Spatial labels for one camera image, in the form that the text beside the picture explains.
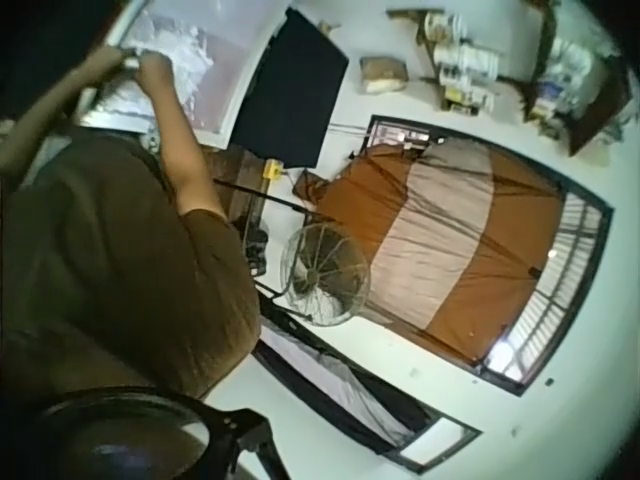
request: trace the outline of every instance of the electric fan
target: electric fan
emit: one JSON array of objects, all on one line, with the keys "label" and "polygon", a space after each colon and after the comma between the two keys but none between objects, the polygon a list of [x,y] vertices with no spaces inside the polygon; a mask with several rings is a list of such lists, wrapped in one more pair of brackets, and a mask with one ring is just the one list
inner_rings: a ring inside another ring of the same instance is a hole
[{"label": "electric fan", "polygon": [[356,241],[334,223],[314,223],[295,233],[280,267],[289,306],[316,326],[346,322],[369,293],[367,259]]}]

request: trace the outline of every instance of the beige stripe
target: beige stripe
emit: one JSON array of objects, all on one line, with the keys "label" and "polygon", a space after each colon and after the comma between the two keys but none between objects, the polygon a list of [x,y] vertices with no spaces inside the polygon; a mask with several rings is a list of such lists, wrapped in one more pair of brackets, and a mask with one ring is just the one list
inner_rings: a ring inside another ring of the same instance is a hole
[{"label": "beige stripe", "polygon": [[411,169],[407,202],[372,264],[369,297],[420,329],[427,328],[471,261],[493,197],[485,147],[449,141],[429,154],[434,157],[429,166]]}]

